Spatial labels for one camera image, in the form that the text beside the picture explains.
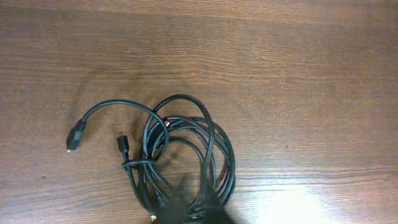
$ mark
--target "wooden table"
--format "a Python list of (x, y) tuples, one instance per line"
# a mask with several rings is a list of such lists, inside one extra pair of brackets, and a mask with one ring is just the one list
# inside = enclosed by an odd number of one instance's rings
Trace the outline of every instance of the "wooden table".
[[(147, 115), (204, 102), (231, 138), (238, 223), (398, 223), (397, 1), (1, 2), (1, 223), (150, 223), (121, 169)], [(184, 101), (161, 115), (199, 115)], [(168, 179), (197, 173), (173, 146)]]

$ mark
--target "brown wooden surface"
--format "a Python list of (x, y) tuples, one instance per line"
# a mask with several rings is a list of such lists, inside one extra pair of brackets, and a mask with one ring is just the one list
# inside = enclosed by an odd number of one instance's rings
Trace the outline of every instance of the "brown wooden surface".
[[(175, 93), (229, 134), (240, 223), (398, 223), (397, 1), (64, 2), (1, 1), (1, 223), (149, 223), (115, 140), (147, 115), (65, 138)], [(170, 151), (166, 178), (197, 172)]]

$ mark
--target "table top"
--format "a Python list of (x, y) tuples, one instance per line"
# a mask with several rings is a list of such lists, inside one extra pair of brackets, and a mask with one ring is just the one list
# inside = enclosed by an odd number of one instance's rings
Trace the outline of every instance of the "table top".
[[(177, 93), (231, 139), (238, 223), (398, 222), (398, 2), (0, 4), (1, 223), (150, 223), (116, 144), (137, 154), (145, 112), (105, 108), (65, 140), (100, 101)], [(170, 180), (200, 168), (183, 145), (164, 161)]]

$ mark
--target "cable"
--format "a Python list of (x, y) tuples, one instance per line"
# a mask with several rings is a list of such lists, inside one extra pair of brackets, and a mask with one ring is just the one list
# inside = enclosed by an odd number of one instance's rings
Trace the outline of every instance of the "cable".
[[(188, 100), (196, 104), (203, 114), (203, 117), (167, 116), (161, 118), (157, 112), (173, 100)], [(169, 195), (162, 188), (170, 188), (169, 182), (162, 176), (157, 167), (157, 161), (166, 152), (169, 144), (180, 143), (191, 147), (201, 162), (201, 182), (198, 197), (189, 205), (185, 223), (203, 223), (205, 210), (205, 189), (207, 184), (211, 185), (216, 192), (222, 206), (225, 206), (233, 193), (235, 186), (235, 159), (231, 142), (224, 130), (211, 120), (210, 114), (203, 103), (189, 95), (173, 95), (160, 102), (153, 110), (130, 100), (108, 100), (98, 103), (89, 109), (81, 120), (72, 128), (67, 138), (68, 150), (78, 147), (88, 118), (97, 110), (108, 105), (129, 105), (150, 114), (143, 134), (142, 147), (139, 159), (129, 159), (129, 146), (127, 136), (119, 133), (118, 146), (123, 154), (124, 162), (122, 168), (128, 173), (131, 187), (141, 205), (151, 216), (157, 215), (162, 207), (167, 206)], [(195, 134), (203, 143), (205, 155), (194, 143), (178, 137), (174, 133), (182, 130)], [(225, 174), (222, 181), (217, 183), (216, 164), (213, 155), (213, 146), (216, 146), (225, 157)], [(138, 172), (138, 181), (133, 174)]]

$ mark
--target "plug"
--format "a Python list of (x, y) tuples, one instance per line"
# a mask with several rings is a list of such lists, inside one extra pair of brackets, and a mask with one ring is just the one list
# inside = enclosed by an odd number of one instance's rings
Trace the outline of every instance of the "plug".
[(87, 125), (87, 122), (79, 120), (76, 125), (70, 130), (67, 138), (67, 148), (69, 150), (75, 150), (79, 146), (83, 131)]
[(127, 136), (125, 135), (125, 133), (119, 132), (118, 137), (116, 139), (118, 140), (119, 151), (121, 153), (129, 152), (129, 150), (130, 150), (129, 140), (127, 139)]

